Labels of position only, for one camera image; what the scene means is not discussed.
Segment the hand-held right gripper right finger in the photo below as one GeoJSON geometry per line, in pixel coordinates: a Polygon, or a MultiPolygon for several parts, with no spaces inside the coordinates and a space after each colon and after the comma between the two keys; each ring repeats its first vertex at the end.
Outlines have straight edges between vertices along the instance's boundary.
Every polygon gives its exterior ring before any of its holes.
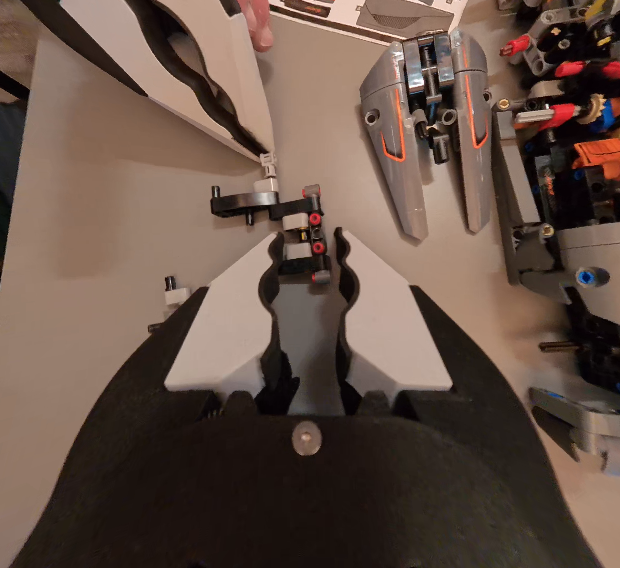
{"type": "Polygon", "coordinates": [[[350,231],[335,233],[338,291],[336,375],[345,414],[368,393],[392,409],[400,393],[447,393],[450,377],[408,281],[350,231]]]}

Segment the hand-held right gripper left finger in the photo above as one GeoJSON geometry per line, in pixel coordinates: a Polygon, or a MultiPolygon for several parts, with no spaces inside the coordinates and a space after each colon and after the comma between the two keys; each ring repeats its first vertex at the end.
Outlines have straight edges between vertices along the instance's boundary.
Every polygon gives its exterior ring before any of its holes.
{"type": "Polygon", "coordinates": [[[288,413],[299,378],[273,307],[283,249],[283,233],[269,234],[211,281],[166,376],[168,391],[211,391],[222,402],[246,392],[261,413],[288,413]]]}

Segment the dark grey lego axle assembly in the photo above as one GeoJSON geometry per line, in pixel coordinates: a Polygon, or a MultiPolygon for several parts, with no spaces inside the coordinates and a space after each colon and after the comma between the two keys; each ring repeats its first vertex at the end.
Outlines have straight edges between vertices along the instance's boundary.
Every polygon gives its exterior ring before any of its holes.
{"type": "Polygon", "coordinates": [[[147,327],[148,334],[155,333],[167,318],[176,312],[192,294],[191,288],[187,286],[178,287],[173,275],[168,275],[164,278],[164,285],[164,302],[166,307],[163,312],[163,319],[158,323],[149,324],[147,327]]]}

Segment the black lego beam assembly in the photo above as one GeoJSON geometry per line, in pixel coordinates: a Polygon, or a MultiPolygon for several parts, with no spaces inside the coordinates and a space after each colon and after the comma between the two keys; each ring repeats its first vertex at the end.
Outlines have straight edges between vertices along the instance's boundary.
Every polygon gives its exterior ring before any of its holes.
{"type": "Polygon", "coordinates": [[[222,195],[218,185],[212,186],[211,213],[220,218],[244,216],[245,224],[253,226],[255,214],[268,210],[280,201],[277,179],[277,157],[274,153],[261,154],[260,164],[264,178],[255,181],[251,192],[222,195]]]}

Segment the black lego assembly red pins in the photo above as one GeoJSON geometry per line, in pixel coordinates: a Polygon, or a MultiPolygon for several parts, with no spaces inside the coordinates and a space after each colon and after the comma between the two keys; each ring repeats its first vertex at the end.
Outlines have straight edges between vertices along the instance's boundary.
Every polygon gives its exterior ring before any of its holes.
{"type": "Polygon", "coordinates": [[[307,185],[301,199],[278,202],[267,210],[269,219],[282,223],[283,231],[288,235],[283,245],[279,275],[308,275],[314,284],[330,284],[330,258],[320,185],[307,185]]]}

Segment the grey lego panels orange stripes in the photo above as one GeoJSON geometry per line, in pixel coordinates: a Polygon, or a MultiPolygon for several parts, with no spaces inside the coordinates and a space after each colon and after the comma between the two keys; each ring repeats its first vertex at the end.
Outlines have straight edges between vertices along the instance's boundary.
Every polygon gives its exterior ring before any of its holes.
{"type": "Polygon", "coordinates": [[[363,124],[403,231],[429,235],[422,156],[460,157],[468,228],[491,217],[492,113],[487,59],[462,29],[394,42],[360,86],[363,124]]]}

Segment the large lego vehicle model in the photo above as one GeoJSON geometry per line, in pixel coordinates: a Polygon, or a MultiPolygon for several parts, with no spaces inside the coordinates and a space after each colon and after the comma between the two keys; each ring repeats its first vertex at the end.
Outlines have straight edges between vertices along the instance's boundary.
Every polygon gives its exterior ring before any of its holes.
{"type": "Polygon", "coordinates": [[[563,306],[564,391],[529,388],[539,425],[619,476],[619,0],[497,0],[526,25],[500,55],[520,100],[493,106],[493,174],[511,284],[563,306]]]}

